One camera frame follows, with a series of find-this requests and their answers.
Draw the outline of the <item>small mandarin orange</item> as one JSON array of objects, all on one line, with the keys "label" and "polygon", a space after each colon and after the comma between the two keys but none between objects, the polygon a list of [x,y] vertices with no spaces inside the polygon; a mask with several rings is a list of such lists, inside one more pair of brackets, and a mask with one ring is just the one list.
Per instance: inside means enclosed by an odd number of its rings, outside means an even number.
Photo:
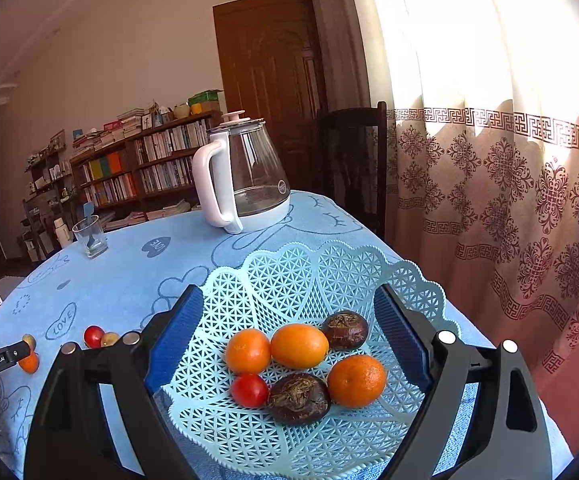
[{"label": "small mandarin orange", "polygon": [[332,400],[344,408],[364,408],[373,403],[381,396],[386,382],[383,364],[364,354],[347,356],[327,376]]}]

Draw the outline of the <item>patterned beige curtain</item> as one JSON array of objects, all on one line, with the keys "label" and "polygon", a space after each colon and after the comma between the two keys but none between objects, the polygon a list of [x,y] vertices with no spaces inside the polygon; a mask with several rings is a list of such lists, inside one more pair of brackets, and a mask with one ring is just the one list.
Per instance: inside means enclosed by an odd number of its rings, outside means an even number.
[{"label": "patterned beige curtain", "polygon": [[579,0],[314,0],[339,106],[388,106],[386,242],[516,341],[579,452]]}]

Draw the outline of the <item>round orange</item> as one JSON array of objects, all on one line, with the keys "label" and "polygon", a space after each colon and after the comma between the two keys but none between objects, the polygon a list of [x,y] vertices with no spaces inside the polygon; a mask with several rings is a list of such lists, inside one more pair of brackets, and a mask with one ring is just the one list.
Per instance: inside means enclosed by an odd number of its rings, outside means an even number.
[{"label": "round orange", "polygon": [[38,368],[40,366],[40,358],[35,352],[32,352],[28,356],[26,356],[24,359],[21,359],[18,362],[18,365],[27,374],[32,375],[38,370]]}]

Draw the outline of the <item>clear drinking glass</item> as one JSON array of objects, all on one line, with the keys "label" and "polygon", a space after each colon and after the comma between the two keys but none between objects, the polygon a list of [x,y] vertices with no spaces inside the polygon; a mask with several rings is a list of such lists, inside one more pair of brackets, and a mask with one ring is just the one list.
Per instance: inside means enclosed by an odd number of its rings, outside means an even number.
[{"label": "clear drinking glass", "polygon": [[106,252],[108,248],[107,238],[97,214],[76,222],[72,232],[88,258],[93,259]]}]

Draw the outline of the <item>brown wooden door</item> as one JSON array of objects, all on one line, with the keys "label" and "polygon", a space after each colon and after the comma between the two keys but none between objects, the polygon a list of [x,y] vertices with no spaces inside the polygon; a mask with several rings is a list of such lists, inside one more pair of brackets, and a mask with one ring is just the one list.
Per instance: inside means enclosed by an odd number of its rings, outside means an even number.
[{"label": "brown wooden door", "polygon": [[312,0],[237,0],[215,6],[213,21],[227,109],[265,120],[294,190],[322,192],[327,102]]}]

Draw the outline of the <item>large oval orange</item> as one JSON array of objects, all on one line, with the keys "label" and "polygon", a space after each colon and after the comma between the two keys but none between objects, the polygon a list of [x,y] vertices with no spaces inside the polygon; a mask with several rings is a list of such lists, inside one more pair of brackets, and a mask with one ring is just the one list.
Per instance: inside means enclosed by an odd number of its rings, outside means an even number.
[{"label": "large oval orange", "polygon": [[273,360],[291,370],[307,370],[319,365],[329,352],[329,340],[318,328],[307,324],[287,324],[271,339]]}]

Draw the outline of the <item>dark wooden chair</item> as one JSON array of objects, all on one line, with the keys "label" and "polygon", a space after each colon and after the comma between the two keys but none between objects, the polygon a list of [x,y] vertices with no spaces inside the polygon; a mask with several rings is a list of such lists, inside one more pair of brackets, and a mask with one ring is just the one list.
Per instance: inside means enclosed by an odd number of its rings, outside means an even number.
[{"label": "dark wooden chair", "polygon": [[381,240],[386,231],[387,103],[321,112],[317,119],[323,191]]}]

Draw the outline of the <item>tan round longan fruit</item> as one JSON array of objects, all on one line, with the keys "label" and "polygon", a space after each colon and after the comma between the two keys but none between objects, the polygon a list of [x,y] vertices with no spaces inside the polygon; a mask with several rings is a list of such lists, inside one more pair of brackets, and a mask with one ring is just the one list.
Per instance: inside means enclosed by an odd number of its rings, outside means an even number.
[{"label": "tan round longan fruit", "polygon": [[34,337],[30,334],[24,334],[22,340],[29,346],[31,352],[35,352],[36,341]]}]

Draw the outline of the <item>spoon in glass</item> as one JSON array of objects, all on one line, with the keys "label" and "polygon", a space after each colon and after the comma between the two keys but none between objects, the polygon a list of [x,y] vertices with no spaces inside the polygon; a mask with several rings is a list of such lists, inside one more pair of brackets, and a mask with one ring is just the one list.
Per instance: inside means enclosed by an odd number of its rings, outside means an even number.
[{"label": "spoon in glass", "polygon": [[86,250],[88,252],[91,251],[94,243],[94,238],[92,234],[93,212],[94,212],[94,204],[92,202],[86,202],[83,205],[84,223],[82,235],[86,239]]}]

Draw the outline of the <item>blue love print tablecloth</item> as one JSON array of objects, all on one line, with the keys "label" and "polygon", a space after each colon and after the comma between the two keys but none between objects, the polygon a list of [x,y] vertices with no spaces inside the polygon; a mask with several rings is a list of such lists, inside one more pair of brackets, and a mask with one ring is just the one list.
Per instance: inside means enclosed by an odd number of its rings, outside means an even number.
[{"label": "blue love print tablecloth", "polygon": [[0,348],[25,334],[35,338],[40,368],[14,366],[0,374],[0,459],[22,475],[27,433],[36,399],[60,345],[81,341],[98,325],[124,334],[170,308],[190,283],[202,284],[218,266],[237,268],[257,249],[270,252],[290,242],[318,249],[331,240],[351,247],[374,246],[395,262],[398,255],[328,198],[291,194],[288,215],[268,229],[230,235],[199,211],[177,214],[111,232],[108,248],[89,259],[70,245],[45,261],[0,307]]}]

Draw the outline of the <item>small brown longan fruit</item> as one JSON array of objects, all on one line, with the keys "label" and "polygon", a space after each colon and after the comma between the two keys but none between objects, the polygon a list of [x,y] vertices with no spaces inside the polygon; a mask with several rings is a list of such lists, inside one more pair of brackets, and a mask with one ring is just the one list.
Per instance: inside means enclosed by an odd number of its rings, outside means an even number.
[{"label": "small brown longan fruit", "polygon": [[100,346],[102,348],[113,346],[119,340],[119,338],[120,336],[117,333],[107,332],[100,340]]}]

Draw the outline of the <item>red cherry tomato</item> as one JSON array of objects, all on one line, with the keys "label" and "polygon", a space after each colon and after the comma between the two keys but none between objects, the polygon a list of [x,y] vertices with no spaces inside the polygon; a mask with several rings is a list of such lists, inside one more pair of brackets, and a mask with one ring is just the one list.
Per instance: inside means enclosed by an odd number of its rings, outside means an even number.
[{"label": "red cherry tomato", "polygon": [[232,382],[230,393],[243,408],[261,408],[268,400],[268,385],[257,374],[242,374]]},{"label": "red cherry tomato", "polygon": [[84,330],[83,339],[89,349],[97,349],[102,345],[105,332],[102,327],[90,325]]}]

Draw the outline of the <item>white thermos flask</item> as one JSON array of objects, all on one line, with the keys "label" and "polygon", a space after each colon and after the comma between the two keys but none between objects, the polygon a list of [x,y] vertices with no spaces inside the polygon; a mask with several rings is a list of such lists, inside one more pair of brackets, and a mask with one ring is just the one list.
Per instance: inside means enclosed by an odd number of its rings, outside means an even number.
[{"label": "white thermos flask", "polygon": [[62,217],[54,220],[55,235],[61,248],[66,248],[72,243],[72,233]]}]

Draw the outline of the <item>dark wooden side shelf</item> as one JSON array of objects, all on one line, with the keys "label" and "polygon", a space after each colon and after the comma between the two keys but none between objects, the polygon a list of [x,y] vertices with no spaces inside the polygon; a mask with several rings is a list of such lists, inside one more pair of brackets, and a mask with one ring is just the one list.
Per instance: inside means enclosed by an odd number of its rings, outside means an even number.
[{"label": "dark wooden side shelf", "polygon": [[24,240],[32,241],[38,260],[44,261],[62,249],[55,221],[71,228],[76,219],[76,191],[66,147],[50,141],[46,148],[28,157],[24,175],[29,179],[28,195],[22,200],[27,229]]}]

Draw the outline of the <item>dark brown water chestnut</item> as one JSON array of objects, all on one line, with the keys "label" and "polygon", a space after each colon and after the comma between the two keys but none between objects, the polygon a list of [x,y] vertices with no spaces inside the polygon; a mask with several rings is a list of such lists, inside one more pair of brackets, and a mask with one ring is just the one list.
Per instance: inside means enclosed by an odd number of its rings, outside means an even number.
[{"label": "dark brown water chestnut", "polygon": [[280,424],[303,426],[322,419],[332,399],[325,382],[308,373],[293,373],[280,378],[268,393],[266,406]]}]

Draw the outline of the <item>wooden bookshelf with books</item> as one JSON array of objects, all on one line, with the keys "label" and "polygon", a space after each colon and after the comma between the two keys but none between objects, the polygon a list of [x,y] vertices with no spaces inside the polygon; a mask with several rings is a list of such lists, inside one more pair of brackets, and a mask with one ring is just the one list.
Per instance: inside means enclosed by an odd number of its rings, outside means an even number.
[{"label": "wooden bookshelf with books", "polygon": [[167,209],[195,206],[192,159],[218,125],[218,92],[205,91],[175,107],[134,110],[99,134],[90,147],[70,160],[76,197],[98,214],[117,219],[143,214],[146,219]]}]

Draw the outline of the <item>light blue lattice basket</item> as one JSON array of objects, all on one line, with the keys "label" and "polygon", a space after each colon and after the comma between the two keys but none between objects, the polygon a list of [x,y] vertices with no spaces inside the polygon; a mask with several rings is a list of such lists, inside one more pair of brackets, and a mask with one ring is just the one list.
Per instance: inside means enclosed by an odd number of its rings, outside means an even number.
[{"label": "light blue lattice basket", "polygon": [[[341,242],[310,249],[299,243],[276,252],[257,250],[238,269],[222,266],[202,285],[204,313],[178,368],[163,388],[168,416],[182,437],[219,464],[256,476],[349,479],[385,465],[402,442],[423,401],[408,382],[374,315],[374,292],[388,284],[404,306],[426,316],[435,330],[457,333],[445,317],[446,296],[416,264],[388,262],[374,247]],[[318,422],[288,426],[264,408],[241,408],[228,388],[227,341],[257,328],[272,336],[289,323],[320,325],[336,311],[360,313],[369,336],[360,353],[386,369],[382,395],[366,408],[333,405]]]}]

